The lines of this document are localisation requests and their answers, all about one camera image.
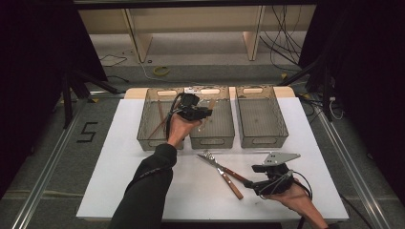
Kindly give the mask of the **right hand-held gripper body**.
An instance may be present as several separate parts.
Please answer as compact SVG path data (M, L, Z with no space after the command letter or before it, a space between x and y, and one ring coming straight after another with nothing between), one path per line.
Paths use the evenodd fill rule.
M255 182L258 189L254 190L257 196L281 194L292 185L293 171L287 166L287 162L300 157L300 154L293 153L269 153L261 165L270 166L267 171L267 180Z

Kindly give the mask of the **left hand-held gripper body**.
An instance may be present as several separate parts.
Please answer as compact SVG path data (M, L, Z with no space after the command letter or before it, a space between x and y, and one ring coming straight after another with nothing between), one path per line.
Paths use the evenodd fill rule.
M179 93L173 100L171 113L178 114L189 121L201 120L203 119L202 111L208 107L199 107L199 102L200 98L195 94Z

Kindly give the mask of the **wooden-handled steel fork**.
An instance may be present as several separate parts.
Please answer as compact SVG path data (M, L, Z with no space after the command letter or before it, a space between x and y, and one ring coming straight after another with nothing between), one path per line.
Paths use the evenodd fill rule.
M228 177L228 175L224 172L224 170L220 167L220 165L217 163L216 158L208 151L204 150L203 151L203 157L211 164L213 165L221 175L221 177L224 179L228 187L232 190L234 195L237 197L237 199L242 199L244 196L243 194L239 191L239 189L236 187L236 185L232 182L232 180Z

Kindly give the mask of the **wooden-handled steel knife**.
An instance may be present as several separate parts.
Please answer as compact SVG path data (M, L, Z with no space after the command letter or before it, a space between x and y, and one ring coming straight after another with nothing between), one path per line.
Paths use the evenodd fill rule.
M225 172L225 173L231 175L232 177L238 179L239 181L241 181L241 183L242 183L245 187L247 187L247 186L249 186L249 185L252 184L252 181L246 179L245 177L243 177L243 176L237 174L236 172L234 172L234 171L232 171L232 170L230 170L230 169L224 167L223 165L219 164L219 163L217 162L216 158L215 158L211 153L204 154L204 155L199 154L199 157L201 157L202 159L204 159L205 161L207 161L209 164L211 164L212 166L216 167L217 169L220 169L221 171L223 171L223 172Z

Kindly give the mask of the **grey translucent plastic bin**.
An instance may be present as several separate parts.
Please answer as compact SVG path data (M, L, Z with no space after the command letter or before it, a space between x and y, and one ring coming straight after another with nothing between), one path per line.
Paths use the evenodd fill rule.
M281 148L289 133L274 88L239 86L235 92L241 146Z
M190 133L193 149L231 149L235 136L229 88L226 86L195 86L188 88L200 98L199 107L208 107L215 99L212 116L202 132L198 128Z
M173 100L182 92L183 88L149 88L147 90L137 135L137 140L143 151L154 151L157 146L166 142L166 133L162 130L158 130L151 139L148 138L160 124L157 101L160 100L164 116L167 116Z

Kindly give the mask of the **person's left hand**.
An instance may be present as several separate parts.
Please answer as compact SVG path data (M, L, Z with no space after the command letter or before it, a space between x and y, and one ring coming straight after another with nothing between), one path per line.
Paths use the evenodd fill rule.
M178 147L189 133L202 124L200 120L189 121L178 114L174 114L170 121L170 131L167 143Z

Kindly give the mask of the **person's right hand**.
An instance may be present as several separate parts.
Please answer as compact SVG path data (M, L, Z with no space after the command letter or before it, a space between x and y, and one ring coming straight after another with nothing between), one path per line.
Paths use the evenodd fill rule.
M296 212L302 217L309 217L316 211L316 208L309 199L306 191L295 183L293 183L284 193L268 195L266 198L279 201L288 209Z

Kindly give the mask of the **white table sheet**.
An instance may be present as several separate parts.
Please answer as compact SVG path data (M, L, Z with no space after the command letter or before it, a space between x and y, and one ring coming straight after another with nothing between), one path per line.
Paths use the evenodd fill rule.
M324 219L349 218L330 172L315 141L301 103L294 97L278 100L289 136L283 153L298 154L289 169L302 174L313 192L312 202ZM122 200L127 184L149 154L137 141L143 101L122 99L105 139L95 170L78 208L81 219L110 219ZM166 196L165 221L294 221L299 216L280 203L264 200L238 183L243 199L237 199L216 168L199 157L190 141L178 153L174 178Z

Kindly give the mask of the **beige desk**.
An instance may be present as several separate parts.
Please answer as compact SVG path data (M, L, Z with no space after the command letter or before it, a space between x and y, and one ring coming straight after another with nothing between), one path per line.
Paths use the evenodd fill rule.
M314 5L81 10L89 34L127 34L136 60L146 59L153 35L170 32L239 31L247 58L256 58L261 31L305 31Z

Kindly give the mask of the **black metal stand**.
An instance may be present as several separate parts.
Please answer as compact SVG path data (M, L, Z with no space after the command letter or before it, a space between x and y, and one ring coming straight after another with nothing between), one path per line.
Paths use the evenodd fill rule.
M90 82L111 94L124 94L123 90L114 88L83 71L72 69L69 72L65 72L62 77L62 94L65 112L64 128L70 125L74 117L71 92L74 92L79 99L87 99L90 96L90 91L85 85L86 82Z
M323 57L318 57L315 61L307 65L298 73L295 73L293 76L283 80L281 83L279 83L279 86L290 85L307 74L309 75L309 79L306 83L306 90L309 93L322 93L322 112L328 121L332 121L330 111L331 76L329 74L327 61Z

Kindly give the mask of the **black curtain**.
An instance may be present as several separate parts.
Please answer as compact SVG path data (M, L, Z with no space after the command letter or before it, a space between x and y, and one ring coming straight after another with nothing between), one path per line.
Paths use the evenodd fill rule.
M405 0L316 0L299 65L328 57L334 91L383 176L405 203Z
M74 70L107 79L74 0L0 0L0 198Z

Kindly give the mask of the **aluminium floor rail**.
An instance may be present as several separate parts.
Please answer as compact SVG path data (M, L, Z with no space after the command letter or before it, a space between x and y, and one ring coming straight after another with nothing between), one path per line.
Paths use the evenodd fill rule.
M71 122L67 127L62 131L61 136L57 140L56 145L53 148L53 151L50 157L47 160L41 174L34 184L33 188L30 190L28 197L25 199L24 204L20 208L16 218L12 224L11 229L27 229L32 216L48 186L53 172L57 166L59 159L62 156L62 153L67 147L67 144L72 136L72 133L75 129L77 121L82 114L83 109L87 104L86 99L79 99L75 106L75 111Z
M370 219L373 224L374 229L391 229L391 225L388 219L384 216L382 207L378 203L377 199L374 197L372 190L366 184L365 179L360 174L360 170L354 164L350 153L344 144L342 138L336 131L334 125L329 122L324 112L319 108L316 108L319 113L318 117L329 136L329 139L337 153L339 159L341 160L352 185L359 195Z

